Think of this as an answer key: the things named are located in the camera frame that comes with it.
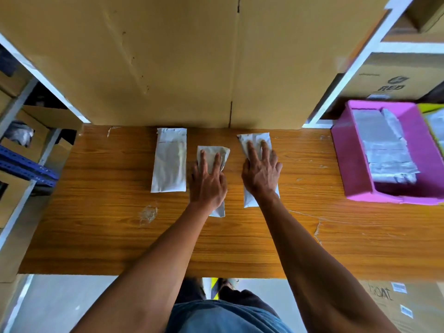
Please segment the dark pants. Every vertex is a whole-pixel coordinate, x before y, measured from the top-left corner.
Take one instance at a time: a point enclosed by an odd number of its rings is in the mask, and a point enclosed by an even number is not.
[[[193,300],[206,299],[205,292],[196,278],[185,277],[177,295],[175,304],[192,302]],[[219,299],[236,305],[252,306],[262,308],[265,311],[275,315],[278,314],[268,304],[262,301],[253,292],[248,290],[237,291],[231,290],[228,286],[224,286],[219,291]]]

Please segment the poly mailer bag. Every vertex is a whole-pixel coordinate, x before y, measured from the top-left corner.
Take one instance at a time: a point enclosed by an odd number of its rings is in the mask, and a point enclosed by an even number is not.
[[[259,159],[262,159],[262,147],[261,142],[262,140],[265,140],[267,143],[270,152],[271,152],[271,139],[269,133],[250,133],[250,134],[238,134],[237,138],[239,139],[242,149],[244,151],[244,154],[246,157],[248,157],[248,148],[247,148],[247,142],[252,141],[254,149],[258,153]],[[279,188],[276,186],[276,194],[279,196]],[[256,202],[255,198],[249,193],[249,191],[244,186],[244,208],[248,207],[258,207],[258,203]]]
[[[186,128],[158,128],[152,193],[186,191]]]
[[[197,146],[197,166],[200,168],[200,151],[204,150],[207,158],[208,164],[208,173],[213,170],[214,157],[216,153],[219,152],[221,155],[221,172],[225,166],[226,160],[228,159],[228,155],[230,154],[230,149],[222,146]],[[225,202],[214,210],[210,216],[213,217],[225,217]]]

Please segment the wooden table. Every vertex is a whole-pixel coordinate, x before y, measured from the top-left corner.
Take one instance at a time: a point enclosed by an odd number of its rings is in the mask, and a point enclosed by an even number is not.
[[[167,229],[188,193],[151,194],[156,130],[86,125],[21,264],[21,273],[111,274],[128,267]],[[244,154],[234,129],[188,129],[198,145],[230,147],[225,218],[209,218],[188,274],[283,278],[258,208],[243,208]],[[281,199],[324,248],[361,279],[444,280],[444,207],[363,203],[345,198],[330,130],[270,131],[284,164]],[[158,207],[149,225],[146,206]]]

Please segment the person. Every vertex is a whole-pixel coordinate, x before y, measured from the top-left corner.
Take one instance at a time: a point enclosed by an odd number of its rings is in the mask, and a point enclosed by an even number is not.
[[[246,189],[264,215],[308,332],[398,332],[354,276],[320,246],[275,193],[282,164],[262,143],[262,159],[248,144],[242,169]],[[290,332],[271,307],[250,291],[226,282],[221,300],[205,300],[186,268],[209,214],[227,193],[216,155],[206,155],[190,178],[190,203],[140,257],[97,299],[73,333]]]

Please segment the pink basket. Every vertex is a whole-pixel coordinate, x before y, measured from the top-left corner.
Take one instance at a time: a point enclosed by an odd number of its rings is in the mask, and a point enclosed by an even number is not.
[[[398,117],[420,173],[414,185],[373,182],[352,110],[386,108]],[[436,205],[444,202],[444,162],[417,106],[409,102],[350,100],[332,128],[345,195],[367,202]]]

